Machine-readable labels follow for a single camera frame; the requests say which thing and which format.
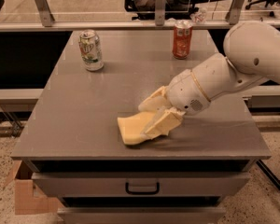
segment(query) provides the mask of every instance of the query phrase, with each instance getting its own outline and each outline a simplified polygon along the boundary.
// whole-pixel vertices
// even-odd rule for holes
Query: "desk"
[[[77,36],[12,158],[63,202],[59,214],[68,223],[216,222],[224,215],[220,201],[271,155],[240,96],[221,97],[168,137],[136,147],[124,146],[117,125],[118,116],[137,113],[154,90],[217,52],[210,35],[195,30],[190,56],[177,60],[172,31],[101,31],[105,67],[97,72],[85,70]]]

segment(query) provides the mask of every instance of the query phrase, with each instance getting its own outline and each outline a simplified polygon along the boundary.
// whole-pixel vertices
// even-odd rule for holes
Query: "aluminum can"
[[[79,35],[78,44],[87,70],[97,71],[103,68],[100,37],[94,30],[83,31]]]
[[[186,59],[189,55],[193,27],[189,21],[180,20],[174,27],[174,44],[172,53],[177,59]]]

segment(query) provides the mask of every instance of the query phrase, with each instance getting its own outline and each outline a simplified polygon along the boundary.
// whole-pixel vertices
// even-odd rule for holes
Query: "glass partition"
[[[0,0],[0,23],[37,23],[39,27],[86,22],[125,22],[124,27],[149,21],[150,25],[172,25],[167,21],[192,19],[196,24],[213,21],[233,25],[238,21],[277,21],[275,9],[255,0]]]
[[[0,22],[40,22],[35,0],[0,0]]]
[[[167,17],[196,23],[226,20],[232,0],[167,0]]]
[[[48,0],[56,21],[131,21],[125,0]]]
[[[277,0],[245,0],[240,20],[242,21],[280,21],[280,7],[276,7]]]

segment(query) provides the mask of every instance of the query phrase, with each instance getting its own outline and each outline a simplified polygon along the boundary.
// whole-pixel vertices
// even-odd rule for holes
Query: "speckled floor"
[[[253,118],[273,154],[265,163],[280,179],[280,114]],[[13,163],[9,155],[16,142],[9,123],[0,125],[0,224],[61,224],[56,214],[14,214],[14,182],[6,185],[6,180]],[[218,224],[280,224],[280,191],[257,165],[249,173],[249,182],[220,204],[227,213]]]

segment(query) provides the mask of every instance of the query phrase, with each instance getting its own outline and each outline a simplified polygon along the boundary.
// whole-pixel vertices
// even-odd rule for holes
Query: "floor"
[[[57,21],[130,21],[133,14],[123,10],[123,0],[48,0]],[[101,11],[90,7],[100,4]],[[204,4],[209,13],[207,19],[224,19],[231,1]],[[268,17],[268,9],[255,6],[244,11],[242,19]],[[0,22],[39,22],[34,0],[6,0],[0,13]],[[280,113],[253,115],[259,130],[273,156],[265,161],[280,179]],[[55,224],[61,223],[56,214],[15,215],[14,182],[6,183],[12,166],[9,157],[17,138],[11,137],[8,122],[0,124],[0,224]],[[221,204],[227,214],[218,224],[280,224],[280,191],[272,185],[266,175],[254,165],[249,171],[252,178],[235,196],[226,198]]]

